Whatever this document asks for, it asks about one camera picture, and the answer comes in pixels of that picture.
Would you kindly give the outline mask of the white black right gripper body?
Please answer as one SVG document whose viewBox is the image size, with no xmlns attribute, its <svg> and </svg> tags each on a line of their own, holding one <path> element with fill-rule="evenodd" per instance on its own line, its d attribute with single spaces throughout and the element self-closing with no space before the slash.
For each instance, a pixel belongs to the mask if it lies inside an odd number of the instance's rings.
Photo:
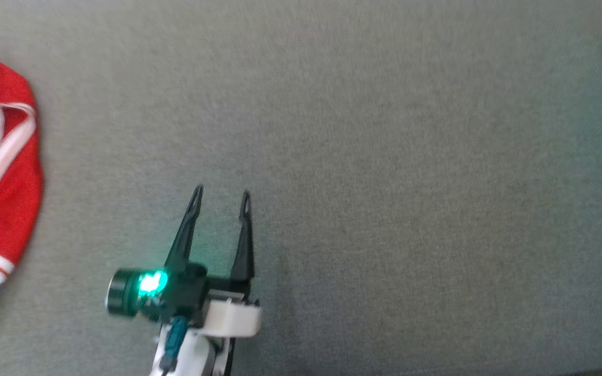
<svg viewBox="0 0 602 376">
<path fill-rule="evenodd" d="M 209 276 L 204 266 L 182 272 L 123 267 L 110 280 L 105 306 L 111 315 L 184 324 L 203 336 L 248 338 L 261 327 L 261 307 L 248 297 L 248 283 Z"/>
</svg>

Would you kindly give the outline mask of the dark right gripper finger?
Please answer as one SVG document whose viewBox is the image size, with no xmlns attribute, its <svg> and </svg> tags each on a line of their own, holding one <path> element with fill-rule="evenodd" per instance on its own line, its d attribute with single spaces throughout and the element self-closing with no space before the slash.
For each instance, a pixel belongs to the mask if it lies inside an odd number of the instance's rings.
<svg viewBox="0 0 602 376">
<path fill-rule="evenodd" d="M 230 280 L 233 283 L 250 283 L 255 276 L 255 269 L 251 196 L 248 190 L 244 190 L 239 210 L 239 221 L 241 228 Z"/>
<path fill-rule="evenodd" d="M 165 261 L 165 269 L 170 272 L 182 272 L 189 264 L 194 227 L 201 211 L 203 193 L 203 185 L 194 188 L 193 195 Z"/>
</svg>

